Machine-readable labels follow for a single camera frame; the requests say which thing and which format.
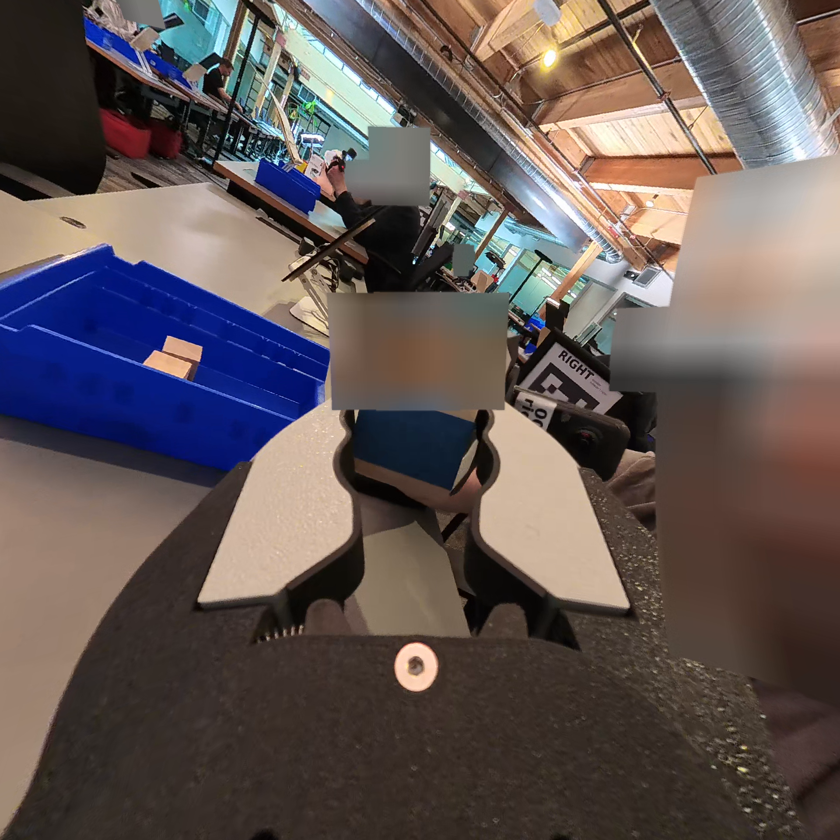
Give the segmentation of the wooden-edged work table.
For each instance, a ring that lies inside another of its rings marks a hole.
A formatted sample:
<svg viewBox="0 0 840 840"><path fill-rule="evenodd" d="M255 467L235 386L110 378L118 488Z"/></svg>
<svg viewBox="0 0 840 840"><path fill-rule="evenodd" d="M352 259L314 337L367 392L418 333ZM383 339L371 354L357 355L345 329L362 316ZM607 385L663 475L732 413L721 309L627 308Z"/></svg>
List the wooden-edged work table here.
<svg viewBox="0 0 840 840"><path fill-rule="evenodd" d="M257 162L217 161L213 171L227 179L227 193L268 218L292 237L307 238L315 245L333 241L344 232L344 225L333 210L317 202L303 213L281 197L256 183Z"/></svg>

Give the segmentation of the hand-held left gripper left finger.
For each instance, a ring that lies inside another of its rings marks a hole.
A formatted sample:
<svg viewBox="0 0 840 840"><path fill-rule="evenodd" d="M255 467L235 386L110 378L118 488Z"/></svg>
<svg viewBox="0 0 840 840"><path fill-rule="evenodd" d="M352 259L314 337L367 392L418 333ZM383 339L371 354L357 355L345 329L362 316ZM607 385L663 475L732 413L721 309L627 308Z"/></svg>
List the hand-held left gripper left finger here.
<svg viewBox="0 0 840 840"><path fill-rule="evenodd" d="M280 627L343 603L364 576L361 505L346 476L352 425L330 401L254 457L197 597L204 610L267 606Z"/></svg>

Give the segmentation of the white stand base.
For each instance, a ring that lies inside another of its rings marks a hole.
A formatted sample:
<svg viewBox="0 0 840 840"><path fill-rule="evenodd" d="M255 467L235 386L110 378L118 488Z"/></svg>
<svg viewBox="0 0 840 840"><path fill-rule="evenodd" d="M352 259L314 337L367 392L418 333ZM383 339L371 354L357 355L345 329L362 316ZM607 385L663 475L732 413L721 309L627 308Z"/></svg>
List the white stand base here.
<svg viewBox="0 0 840 840"><path fill-rule="evenodd" d="M305 296L290 308L290 315L296 320L316 330L325 338L329 337L328 294L329 286L309 272L301 277Z"/></svg>

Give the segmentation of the black chair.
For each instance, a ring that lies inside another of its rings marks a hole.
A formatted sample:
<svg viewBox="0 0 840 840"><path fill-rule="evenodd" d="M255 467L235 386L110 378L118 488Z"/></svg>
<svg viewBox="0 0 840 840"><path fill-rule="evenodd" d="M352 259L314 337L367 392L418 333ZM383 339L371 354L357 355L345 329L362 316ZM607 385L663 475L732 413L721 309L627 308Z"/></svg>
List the black chair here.
<svg viewBox="0 0 840 840"><path fill-rule="evenodd" d="M1 2L2 191L95 193L106 169L81 2Z"/></svg>

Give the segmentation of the person's grey-brown shirt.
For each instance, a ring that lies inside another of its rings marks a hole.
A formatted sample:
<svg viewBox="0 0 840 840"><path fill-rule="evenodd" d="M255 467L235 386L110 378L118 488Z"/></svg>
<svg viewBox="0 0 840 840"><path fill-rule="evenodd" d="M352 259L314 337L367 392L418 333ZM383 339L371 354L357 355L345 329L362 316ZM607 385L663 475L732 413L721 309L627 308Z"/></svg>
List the person's grey-brown shirt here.
<svg viewBox="0 0 840 840"><path fill-rule="evenodd" d="M605 486L624 504L640 524L656 533L654 451L624 451L614 475Z"/></svg>

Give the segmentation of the person's right forearm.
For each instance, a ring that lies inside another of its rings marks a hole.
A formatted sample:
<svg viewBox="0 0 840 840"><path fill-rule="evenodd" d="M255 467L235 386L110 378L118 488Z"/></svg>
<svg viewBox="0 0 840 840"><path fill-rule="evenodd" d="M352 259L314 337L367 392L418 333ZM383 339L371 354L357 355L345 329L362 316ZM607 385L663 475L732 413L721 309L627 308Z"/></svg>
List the person's right forearm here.
<svg viewBox="0 0 840 840"><path fill-rule="evenodd" d="M470 513L482 491L477 469L472 469L454 490L400 473L388 474L385 479L365 476L362 486L375 496L394 503L452 513Z"/></svg>

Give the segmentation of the framed tag sign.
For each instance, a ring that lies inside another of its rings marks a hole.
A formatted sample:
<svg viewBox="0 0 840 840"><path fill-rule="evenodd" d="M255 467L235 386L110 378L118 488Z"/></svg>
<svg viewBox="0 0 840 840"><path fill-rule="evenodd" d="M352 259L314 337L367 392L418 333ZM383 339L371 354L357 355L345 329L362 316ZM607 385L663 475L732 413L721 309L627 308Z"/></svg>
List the framed tag sign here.
<svg viewBox="0 0 840 840"><path fill-rule="evenodd" d="M600 414L609 414L623 398L614 391L609 367L602 357L551 328L529 356L518 375L527 391L571 403Z"/></svg>

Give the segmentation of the person's dark trousers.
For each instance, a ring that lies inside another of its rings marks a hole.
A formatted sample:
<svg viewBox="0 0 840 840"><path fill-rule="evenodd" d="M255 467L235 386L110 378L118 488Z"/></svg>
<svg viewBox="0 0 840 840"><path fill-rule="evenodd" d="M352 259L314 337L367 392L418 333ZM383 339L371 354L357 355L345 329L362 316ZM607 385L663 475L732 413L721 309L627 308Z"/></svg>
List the person's dark trousers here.
<svg viewBox="0 0 840 840"><path fill-rule="evenodd" d="M773 755L814 839L839 838L839 709L753 679Z"/></svg>

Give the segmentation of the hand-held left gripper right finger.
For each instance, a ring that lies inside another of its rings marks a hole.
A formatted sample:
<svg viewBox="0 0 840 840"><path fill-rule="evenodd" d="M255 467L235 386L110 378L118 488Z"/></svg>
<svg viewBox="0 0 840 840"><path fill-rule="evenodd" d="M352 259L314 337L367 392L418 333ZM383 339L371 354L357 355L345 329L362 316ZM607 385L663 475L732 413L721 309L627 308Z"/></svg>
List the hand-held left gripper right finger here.
<svg viewBox="0 0 840 840"><path fill-rule="evenodd" d="M629 616L579 466L559 442L512 406L491 410L476 473L465 579L486 613L515 604L531 634L549 634L561 613Z"/></svg>

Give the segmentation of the black display board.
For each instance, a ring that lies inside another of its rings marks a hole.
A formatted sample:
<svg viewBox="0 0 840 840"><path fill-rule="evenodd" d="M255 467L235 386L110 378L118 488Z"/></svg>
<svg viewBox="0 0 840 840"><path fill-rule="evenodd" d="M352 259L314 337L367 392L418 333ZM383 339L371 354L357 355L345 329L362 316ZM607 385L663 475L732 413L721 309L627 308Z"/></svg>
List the black display board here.
<svg viewBox="0 0 840 840"><path fill-rule="evenodd" d="M338 253L343 245L353 241L358 234L371 227L375 223L376 216L377 213L372 213L371 215L363 218L357 225L346 229L339 237L334 239L332 242L321 246L313 253L312 256L304 259L304 261L295 268L290 269L289 272L280 279L280 281L286 282L296 280L304 276L310 269L319 266L326 258Z"/></svg>

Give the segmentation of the silver ventilation duct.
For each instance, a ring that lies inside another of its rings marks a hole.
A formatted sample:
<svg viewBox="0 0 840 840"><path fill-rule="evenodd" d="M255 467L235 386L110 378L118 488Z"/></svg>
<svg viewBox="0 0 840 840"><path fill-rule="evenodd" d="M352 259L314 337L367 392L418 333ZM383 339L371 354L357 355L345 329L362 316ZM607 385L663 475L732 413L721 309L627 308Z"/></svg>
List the silver ventilation duct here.
<svg viewBox="0 0 840 840"><path fill-rule="evenodd" d="M788 2L652 5L743 169L838 154Z"/></svg>

